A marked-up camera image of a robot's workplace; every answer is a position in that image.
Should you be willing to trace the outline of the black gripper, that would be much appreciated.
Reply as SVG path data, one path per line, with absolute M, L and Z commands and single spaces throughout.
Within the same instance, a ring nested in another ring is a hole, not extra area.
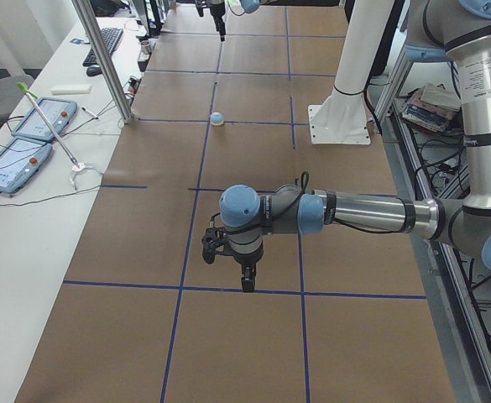
M 195 0 L 195 7 L 200 17 L 204 16 L 204 10 L 207 9 L 210 15 L 213 17 L 216 31 L 219 34 L 220 40 L 224 41 L 226 38 L 226 26 L 223 20 L 225 15 L 225 1 L 224 0 Z
M 264 251 L 257 249 L 252 253 L 241 254 L 231 251 L 233 259 L 242 265 L 241 285 L 243 292 L 254 292 L 256 281 L 256 264 L 262 259 Z

